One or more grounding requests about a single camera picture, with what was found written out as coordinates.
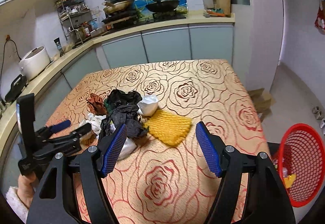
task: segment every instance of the red plastic basket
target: red plastic basket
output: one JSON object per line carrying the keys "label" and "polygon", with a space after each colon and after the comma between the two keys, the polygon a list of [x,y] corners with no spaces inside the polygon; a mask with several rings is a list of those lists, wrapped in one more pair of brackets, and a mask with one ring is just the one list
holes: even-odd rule
{"label": "red plastic basket", "polygon": [[283,182],[283,167],[288,175],[296,175],[292,187],[287,189],[291,205],[308,204],[321,188],[325,174],[324,144],[317,131],[307,124],[293,125],[284,134],[274,158]]}

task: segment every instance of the human hand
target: human hand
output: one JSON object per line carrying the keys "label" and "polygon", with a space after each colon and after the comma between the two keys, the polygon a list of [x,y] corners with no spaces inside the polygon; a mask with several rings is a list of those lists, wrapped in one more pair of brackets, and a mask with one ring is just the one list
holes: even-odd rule
{"label": "human hand", "polygon": [[27,208],[30,207],[33,195],[35,193],[31,184],[36,180],[36,175],[32,172],[29,175],[19,175],[17,196],[25,204]]}

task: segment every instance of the white plastic bag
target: white plastic bag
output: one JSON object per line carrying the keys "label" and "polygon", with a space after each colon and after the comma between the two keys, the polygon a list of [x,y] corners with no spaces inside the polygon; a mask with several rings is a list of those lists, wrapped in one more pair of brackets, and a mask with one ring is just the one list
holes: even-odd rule
{"label": "white plastic bag", "polygon": [[155,95],[144,96],[138,103],[138,113],[143,116],[151,116],[158,108],[158,98]]}
{"label": "white plastic bag", "polygon": [[82,122],[80,122],[79,127],[85,125],[86,123],[90,123],[91,129],[97,135],[96,138],[98,139],[100,131],[101,131],[100,124],[101,124],[101,121],[105,118],[106,118],[106,115],[96,116],[92,113],[88,113],[88,118],[86,120],[83,120]]}
{"label": "white plastic bag", "polygon": [[[116,130],[114,123],[112,123],[110,125],[110,131],[113,133]],[[129,138],[126,138],[126,141],[122,147],[121,153],[118,157],[118,161],[119,160],[123,160],[126,157],[128,157],[135,149],[136,149],[137,145],[134,143],[134,141],[132,141]]]}

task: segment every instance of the white fuzzy sleeve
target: white fuzzy sleeve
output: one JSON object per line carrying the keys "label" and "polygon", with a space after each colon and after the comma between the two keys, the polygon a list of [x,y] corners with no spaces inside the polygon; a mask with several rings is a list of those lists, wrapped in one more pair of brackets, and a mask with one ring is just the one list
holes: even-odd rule
{"label": "white fuzzy sleeve", "polygon": [[23,202],[19,199],[17,195],[17,187],[9,187],[9,190],[6,194],[7,202],[13,209],[13,211],[17,214],[17,216],[26,223],[28,208],[24,205]]}

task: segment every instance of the yellow item in basket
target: yellow item in basket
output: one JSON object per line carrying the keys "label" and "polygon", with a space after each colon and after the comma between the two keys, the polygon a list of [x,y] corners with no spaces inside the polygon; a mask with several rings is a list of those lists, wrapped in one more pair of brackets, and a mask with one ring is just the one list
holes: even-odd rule
{"label": "yellow item in basket", "polygon": [[294,181],[296,180],[296,175],[295,174],[289,175],[287,177],[284,177],[283,180],[284,180],[285,188],[287,189],[291,188]]}
{"label": "yellow item in basket", "polygon": [[144,124],[149,133],[170,146],[178,145],[188,134],[192,120],[158,109]]}

